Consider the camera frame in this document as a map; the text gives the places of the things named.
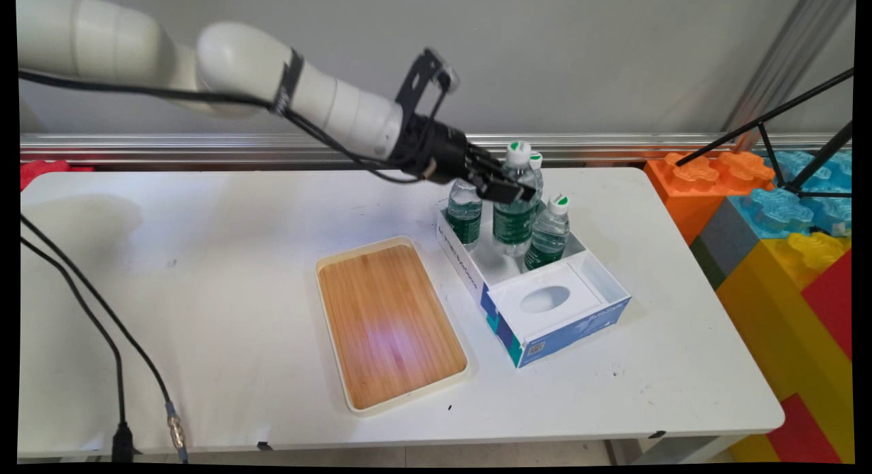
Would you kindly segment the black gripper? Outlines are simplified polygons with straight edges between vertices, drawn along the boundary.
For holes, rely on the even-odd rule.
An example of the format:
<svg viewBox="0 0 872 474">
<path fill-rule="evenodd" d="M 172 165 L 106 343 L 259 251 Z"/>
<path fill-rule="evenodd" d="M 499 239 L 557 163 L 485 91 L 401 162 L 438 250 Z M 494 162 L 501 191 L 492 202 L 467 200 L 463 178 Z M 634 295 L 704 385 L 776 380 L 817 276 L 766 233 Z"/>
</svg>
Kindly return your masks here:
<svg viewBox="0 0 872 474">
<path fill-rule="evenodd" d="M 503 161 L 488 149 L 469 143 L 454 127 L 414 114 L 396 140 L 390 164 L 407 175 L 446 185 L 469 181 L 478 198 L 498 204 L 530 202 L 535 186 L 505 175 Z"/>
</svg>

